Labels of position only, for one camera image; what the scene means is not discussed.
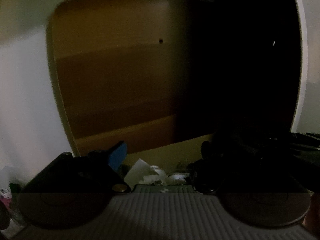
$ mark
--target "gray ribbed surface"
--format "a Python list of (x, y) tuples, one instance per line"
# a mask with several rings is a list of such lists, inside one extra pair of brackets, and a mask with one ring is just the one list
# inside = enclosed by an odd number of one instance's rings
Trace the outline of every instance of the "gray ribbed surface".
[(100, 216), (79, 228), (29, 226), (14, 239), (316, 239), (299, 225), (273, 230), (245, 225), (231, 217), (217, 197), (192, 193), (188, 186), (172, 187), (169, 193), (148, 193), (154, 191), (151, 187), (114, 197)]

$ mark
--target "round pad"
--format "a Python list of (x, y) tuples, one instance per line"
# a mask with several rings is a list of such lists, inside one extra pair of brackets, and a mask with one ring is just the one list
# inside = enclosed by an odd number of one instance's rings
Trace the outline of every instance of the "round pad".
[(109, 194), (90, 192), (98, 187), (92, 181), (83, 179), (81, 184), (83, 188), (78, 192), (20, 193), (18, 208), (27, 221), (42, 228), (65, 229), (82, 225), (104, 209)]
[(236, 218), (261, 227), (283, 227), (299, 222), (310, 207), (308, 193), (225, 193), (220, 199)]

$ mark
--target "white wall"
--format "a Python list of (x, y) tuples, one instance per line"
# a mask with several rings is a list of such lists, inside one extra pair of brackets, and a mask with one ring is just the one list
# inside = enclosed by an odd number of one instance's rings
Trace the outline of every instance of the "white wall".
[(303, 70), (305, 86), (301, 115), (296, 127), (298, 132), (320, 133), (320, 0), (302, 0), (308, 48), (307, 69)]
[(0, 0), (0, 169), (14, 167), (23, 182), (71, 151), (46, 52), (48, 18), (62, 1)]

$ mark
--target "wooden panel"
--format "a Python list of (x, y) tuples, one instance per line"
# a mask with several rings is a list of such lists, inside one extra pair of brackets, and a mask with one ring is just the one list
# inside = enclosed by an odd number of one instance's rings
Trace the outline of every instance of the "wooden panel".
[(80, 155), (86, 155), (95, 149), (109, 149), (119, 139), (128, 143), (128, 153), (141, 149), (153, 149), (174, 142), (176, 116), (141, 123), (110, 132), (80, 138), (76, 140)]
[(73, 0), (56, 9), (57, 75), (81, 154), (119, 140), (136, 152), (212, 132), (210, 111), (199, 108), (207, 79), (197, 78), (209, 75), (210, 10), (197, 0)]

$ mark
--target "pink object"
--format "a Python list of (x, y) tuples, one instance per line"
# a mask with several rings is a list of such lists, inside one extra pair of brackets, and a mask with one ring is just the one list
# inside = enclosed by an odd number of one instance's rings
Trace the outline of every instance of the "pink object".
[(8, 210), (10, 209), (9, 204), (10, 204), (11, 199), (6, 199), (4, 197), (0, 197), (0, 201), (5, 205), (5, 207)]

